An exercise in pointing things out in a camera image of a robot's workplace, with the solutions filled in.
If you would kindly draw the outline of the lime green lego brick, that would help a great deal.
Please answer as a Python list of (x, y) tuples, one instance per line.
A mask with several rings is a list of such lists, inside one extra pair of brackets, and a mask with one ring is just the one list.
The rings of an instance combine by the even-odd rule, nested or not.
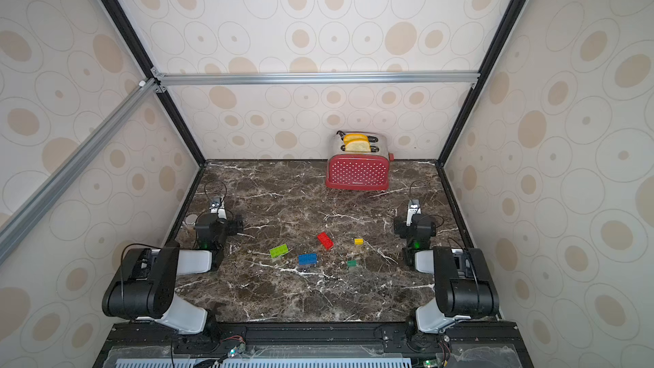
[(289, 248), (286, 244), (278, 245), (269, 250), (269, 255), (272, 259), (282, 257), (289, 253)]

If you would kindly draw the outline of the red lego brick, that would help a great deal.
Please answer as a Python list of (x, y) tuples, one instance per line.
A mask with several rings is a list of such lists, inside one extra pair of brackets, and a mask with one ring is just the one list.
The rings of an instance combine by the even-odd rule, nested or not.
[(329, 237), (327, 233), (320, 233), (317, 236), (317, 239), (320, 242), (320, 244), (325, 248), (325, 250), (331, 250), (335, 245), (333, 240)]

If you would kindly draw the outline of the blue lego brick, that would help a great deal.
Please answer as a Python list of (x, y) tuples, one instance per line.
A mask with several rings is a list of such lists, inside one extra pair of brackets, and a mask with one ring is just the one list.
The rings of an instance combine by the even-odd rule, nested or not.
[(318, 255), (316, 253), (302, 254), (297, 257), (298, 265), (301, 267), (309, 267), (318, 263)]

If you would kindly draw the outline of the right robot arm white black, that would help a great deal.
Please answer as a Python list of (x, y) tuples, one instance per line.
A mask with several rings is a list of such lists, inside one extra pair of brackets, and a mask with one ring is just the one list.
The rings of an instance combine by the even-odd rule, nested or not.
[(406, 265), (434, 277), (433, 298), (415, 311), (419, 332), (442, 334), (461, 321), (498, 313), (499, 296), (481, 250), (430, 245), (436, 223), (420, 213), (395, 217), (393, 233), (405, 240)]

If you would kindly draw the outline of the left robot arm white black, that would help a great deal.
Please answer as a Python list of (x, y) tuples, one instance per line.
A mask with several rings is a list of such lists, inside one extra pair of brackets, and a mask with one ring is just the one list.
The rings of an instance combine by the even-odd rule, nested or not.
[(102, 298), (103, 313), (124, 320), (153, 321), (182, 335), (216, 338), (215, 314), (175, 294), (176, 279), (218, 270), (228, 238), (244, 228), (243, 216), (228, 219), (219, 213), (204, 213), (195, 223), (197, 247), (193, 250), (177, 245), (129, 245)]

